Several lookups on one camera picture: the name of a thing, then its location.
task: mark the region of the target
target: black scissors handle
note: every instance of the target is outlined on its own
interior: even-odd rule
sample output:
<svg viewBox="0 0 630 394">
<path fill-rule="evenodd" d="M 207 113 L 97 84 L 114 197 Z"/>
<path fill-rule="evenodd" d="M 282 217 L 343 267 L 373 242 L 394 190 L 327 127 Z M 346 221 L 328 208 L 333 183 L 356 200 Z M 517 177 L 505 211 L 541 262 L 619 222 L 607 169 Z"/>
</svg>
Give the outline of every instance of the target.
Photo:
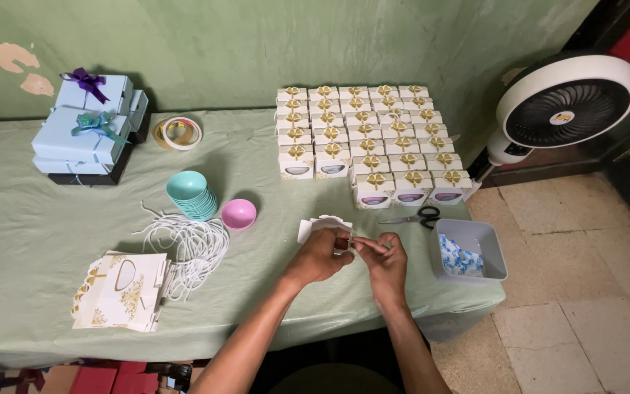
<svg viewBox="0 0 630 394">
<path fill-rule="evenodd" d="M 440 213 L 439 208 L 425 205 L 417 211 L 417 216 L 420 217 L 419 223 L 422 227 L 432 230 L 434 229 L 432 224 L 440 219 Z"/>
</svg>

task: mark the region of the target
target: white cord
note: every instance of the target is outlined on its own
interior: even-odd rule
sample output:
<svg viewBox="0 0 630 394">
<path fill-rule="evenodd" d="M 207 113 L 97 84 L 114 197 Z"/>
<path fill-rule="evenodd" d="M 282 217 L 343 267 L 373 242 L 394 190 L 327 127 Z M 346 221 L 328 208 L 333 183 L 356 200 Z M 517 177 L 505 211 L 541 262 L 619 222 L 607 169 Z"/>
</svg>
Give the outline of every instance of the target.
<svg viewBox="0 0 630 394">
<path fill-rule="evenodd" d="M 158 253 L 152 238 L 162 229 L 169 232 L 171 243 L 164 246 L 162 240 L 157 238 L 157 246 L 160 249 L 166 250 L 178 243 L 176 258 L 172 261 L 178 270 L 176 279 L 169 285 L 168 297 L 174 301 L 183 297 L 186 301 L 191 291 L 201 287 L 208 275 L 218 267 L 230 246 L 230 236 L 220 219 L 195 221 L 176 213 L 165 214 L 164 211 L 157 213 L 145 208 L 144 201 L 141 201 L 141 205 L 142 209 L 154 215 L 154 219 L 144 230 L 133 234 L 149 231 L 143 242 L 143 253 L 147 244 Z"/>
</svg>

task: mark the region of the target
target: green tablecloth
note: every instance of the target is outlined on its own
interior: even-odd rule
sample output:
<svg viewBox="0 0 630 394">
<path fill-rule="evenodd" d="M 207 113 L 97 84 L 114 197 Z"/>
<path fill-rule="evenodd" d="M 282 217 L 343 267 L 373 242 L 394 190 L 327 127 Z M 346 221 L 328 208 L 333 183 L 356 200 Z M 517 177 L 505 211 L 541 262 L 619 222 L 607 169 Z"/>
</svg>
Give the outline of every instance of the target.
<svg viewBox="0 0 630 394">
<path fill-rule="evenodd" d="M 209 358 L 269 289 L 298 248 L 301 219 L 337 215 L 356 233 L 396 231 L 410 262 L 407 300 L 416 317 L 466 311 L 504 299 L 500 285 L 436 281 L 429 231 L 418 224 L 380 226 L 412 208 L 356 210 L 346 178 L 282 181 L 276 162 L 273 110 L 194 112 L 204 130 L 192 151 L 167 151 L 153 139 L 138 145 L 119 186 L 59 186 L 33 166 L 30 141 L 41 121 L 0 122 L 0 365 L 56 363 L 88 356 L 120 360 Z M 170 114 L 153 115 L 152 124 Z M 205 174 L 222 203 L 247 198 L 256 223 L 232 232 L 218 269 L 187 302 L 170 301 L 154 333 L 122 328 L 72 329 L 72 296 L 107 250 L 140 252 L 148 208 L 175 212 L 165 181 L 180 170 Z M 469 219 L 463 204 L 442 216 Z M 357 258 L 333 278 L 307 286 L 293 302 L 272 348 L 382 327 L 365 264 Z"/>
</svg>

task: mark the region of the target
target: scissors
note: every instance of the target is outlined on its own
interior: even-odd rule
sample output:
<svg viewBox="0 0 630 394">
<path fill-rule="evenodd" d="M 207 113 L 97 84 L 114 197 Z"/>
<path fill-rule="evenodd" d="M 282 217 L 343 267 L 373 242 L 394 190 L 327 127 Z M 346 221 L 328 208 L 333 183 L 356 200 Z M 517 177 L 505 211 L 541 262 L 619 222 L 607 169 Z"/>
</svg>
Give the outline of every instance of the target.
<svg viewBox="0 0 630 394">
<path fill-rule="evenodd" d="M 429 228 L 431 230 L 432 228 L 434 228 L 434 226 L 432 226 L 430 223 L 434 223 L 435 221 L 441 219 L 439 217 L 439 214 L 439 208 L 425 205 L 417 211 L 417 215 L 383 220 L 379 221 L 378 224 L 410 223 L 412 221 L 419 220 L 419 223 L 422 225 L 422 227 Z"/>
</svg>

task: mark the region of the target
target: electric fan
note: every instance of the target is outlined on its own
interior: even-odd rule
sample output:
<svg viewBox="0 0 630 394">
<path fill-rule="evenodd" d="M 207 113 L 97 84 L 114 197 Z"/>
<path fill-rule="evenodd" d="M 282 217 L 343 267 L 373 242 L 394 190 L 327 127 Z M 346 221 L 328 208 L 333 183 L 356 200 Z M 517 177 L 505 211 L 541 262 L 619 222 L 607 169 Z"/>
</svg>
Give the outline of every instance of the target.
<svg viewBox="0 0 630 394">
<path fill-rule="evenodd" d="M 630 64 L 607 55 L 559 53 L 527 67 L 497 104 L 499 128 L 474 169 L 480 188 L 495 167 L 524 160 L 532 150 L 558 148 L 597 137 L 630 111 Z"/>
</svg>

